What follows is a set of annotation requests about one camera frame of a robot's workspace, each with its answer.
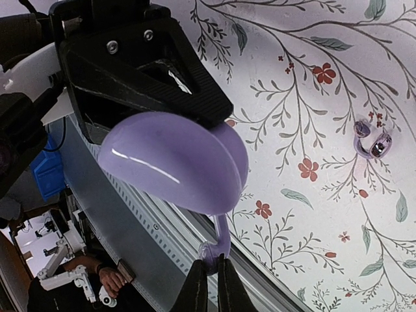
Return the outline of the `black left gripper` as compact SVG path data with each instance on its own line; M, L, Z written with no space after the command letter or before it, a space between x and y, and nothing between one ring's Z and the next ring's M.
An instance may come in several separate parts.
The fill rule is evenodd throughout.
M233 104L171 10L153 1L58 1L49 9L82 134L101 143L137 112L169 112L214 127Z

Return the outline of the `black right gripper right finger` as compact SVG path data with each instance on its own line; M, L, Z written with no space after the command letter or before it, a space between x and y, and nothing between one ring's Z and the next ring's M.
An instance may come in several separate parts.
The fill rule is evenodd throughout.
M220 255L218 262L219 311L252 311L252 302L230 259Z

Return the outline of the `person's hand in background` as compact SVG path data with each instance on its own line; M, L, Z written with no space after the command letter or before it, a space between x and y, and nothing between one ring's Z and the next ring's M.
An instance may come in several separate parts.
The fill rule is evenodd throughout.
M120 290L127 285L122 274L111 267L99 265L96 269L100 282L111 298L117 298Z

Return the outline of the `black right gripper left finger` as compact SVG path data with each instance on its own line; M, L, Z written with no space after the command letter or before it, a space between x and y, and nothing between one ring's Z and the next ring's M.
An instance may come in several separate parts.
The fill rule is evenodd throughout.
M202 260L195 260L170 309L171 312L206 312L208 306L207 274Z

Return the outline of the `light purple round earbud case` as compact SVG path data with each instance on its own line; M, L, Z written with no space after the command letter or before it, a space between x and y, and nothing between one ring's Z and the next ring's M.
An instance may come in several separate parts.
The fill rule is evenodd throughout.
M105 137L99 166L138 190L204 215L224 215L248 178L248 152L227 123L207 130L163 112L128 117Z

